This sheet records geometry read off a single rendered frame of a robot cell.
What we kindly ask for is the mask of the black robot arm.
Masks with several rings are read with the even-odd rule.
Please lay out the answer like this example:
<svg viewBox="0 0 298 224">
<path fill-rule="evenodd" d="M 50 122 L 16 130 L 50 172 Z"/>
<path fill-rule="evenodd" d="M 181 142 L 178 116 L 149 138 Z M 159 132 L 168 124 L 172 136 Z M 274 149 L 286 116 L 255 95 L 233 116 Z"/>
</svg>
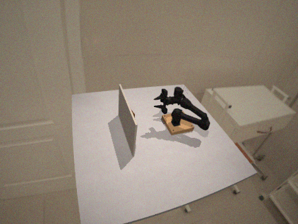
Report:
<svg viewBox="0 0 298 224">
<path fill-rule="evenodd" d="M 182 113 L 181 109 L 176 108 L 171 114 L 172 116 L 171 123 L 173 124 L 174 127 L 180 126 L 180 119 L 183 119 L 195 125 L 199 125 L 199 127 L 202 128 L 203 130 L 208 130 L 210 122 L 207 114 L 201 111 L 196 106 L 194 106 L 192 102 L 188 98 L 186 98 L 186 96 L 184 96 L 183 90 L 180 87 L 175 87 L 174 100 L 175 100 L 175 103 L 180 105 L 182 108 L 192 111 L 194 114 L 196 114 L 201 118 L 201 119 L 194 118 L 193 116 L 189 116 L 187 114 Z"/>
</svg>

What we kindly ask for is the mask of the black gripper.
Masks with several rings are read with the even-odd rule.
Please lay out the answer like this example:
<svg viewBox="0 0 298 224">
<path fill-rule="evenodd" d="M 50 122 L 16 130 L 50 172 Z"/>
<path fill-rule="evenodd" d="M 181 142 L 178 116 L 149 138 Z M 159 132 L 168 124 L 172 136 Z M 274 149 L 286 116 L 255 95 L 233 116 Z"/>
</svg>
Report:
<svg viewBox="0 0 298 224">
<path fill-rule="evenodd" d="M 156 105 L 154 107 L 156 108 L 161 108 L 161 111 L 164 113 L 164 114 L 167 114 L 167 108 L 166 108 L 166 105 L 170 105 L 170 104 L 174 104 L 175 103 L 175 100 L 174 100 L 174 97 L 166 97 L 167 96 L 167 90 L 166 89 L 161 89 L 161 95 L 154 98 L 154 100 L 160 100 L 160 99 L 163 99 L 163 105 Z"/>
</svg>

